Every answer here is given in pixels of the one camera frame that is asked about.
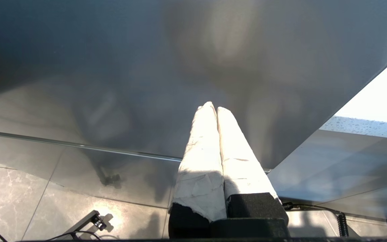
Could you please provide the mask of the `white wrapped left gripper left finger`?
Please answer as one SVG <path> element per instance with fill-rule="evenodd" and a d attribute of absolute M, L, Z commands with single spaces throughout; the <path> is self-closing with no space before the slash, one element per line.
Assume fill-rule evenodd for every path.
<path fill-rule="evenodd" d="M 213 222 L 227 218 L 217 114 L 199 106 L 177 172 L 168 210 L 170 239 L 209 238 Z"/>

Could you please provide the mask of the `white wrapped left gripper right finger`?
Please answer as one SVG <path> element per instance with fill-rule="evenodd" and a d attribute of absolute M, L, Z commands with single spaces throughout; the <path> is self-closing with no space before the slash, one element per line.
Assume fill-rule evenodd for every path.
<path fill-rule="evenodd" d="M 229 109 L 218 107 L 217 122 L 227 216 L 270 219 L 287 226 L 289 218 L 282 202 L 235 116 Z"/>

